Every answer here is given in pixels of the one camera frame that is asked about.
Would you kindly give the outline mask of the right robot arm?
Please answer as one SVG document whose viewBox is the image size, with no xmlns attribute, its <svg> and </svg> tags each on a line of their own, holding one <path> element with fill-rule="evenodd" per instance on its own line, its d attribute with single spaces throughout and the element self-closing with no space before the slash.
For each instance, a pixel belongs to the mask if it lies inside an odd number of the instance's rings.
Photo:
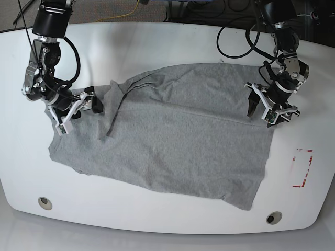
<svg viewBox="0 0 335 251">
<path fill-rule="evenodd" d="M 23 95 L 28 100 L 42 100 L 47 105 L 59 135 L 72 131 L 72 120 L 80 118 L 82 111 L 91 110 L 94 114 L 98 114 L 104 110 L 93 86 L 85 88 L 78 95 L 70 91 L 81 70 L 79 53 L 65 36 L 73 4 L 73 1 L 40 2 L 32 27 L 32 32 L 37 38 L 29 42 L 31 53 L 22 87 Z M 55 66 L 61 57 L 58 39 L 63 39 L 75 55 L 76 72 L 70 80 L 54 76 Z"/>
</svg>

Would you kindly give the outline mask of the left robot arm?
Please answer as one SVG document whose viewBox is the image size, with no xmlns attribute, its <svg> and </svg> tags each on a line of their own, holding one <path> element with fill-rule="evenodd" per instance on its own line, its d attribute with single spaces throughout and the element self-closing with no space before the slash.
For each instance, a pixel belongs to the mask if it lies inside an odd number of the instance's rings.
<svg viewBox="0 0 335 251">
<path fill-rule="evenodd" d="M 261 25 L 268 26 L 275 47 L 273 54 L 257 48 L 260 34 L 256 34 L 254 41 L 250 39 L 250 31 L 245 31 L 245 38 L 250 49 L 235 59 L 243 58 L 251 52 L 266 58 L 261 65 L 265 68 L 269 80 L 263 86 L 257 83 L 246 83 L 250 89 L 248 97 L 248 117 L 252 117 L 259 103 L 264 106 L 262 120 L 267 127 L 276 126 L 282 122 L 290 122 L 293 115 L 300 116 L 296 106 L 288 103 L 289 97 L 298 92 L 309 76 L 309 66 L 301 61 L 297 55 L 299 38 L 296 32 L 287 25 L 287 22 L 297 17 L 291 1 L 254 1 L 252 8 L 257 28 Z"/>
</svg>

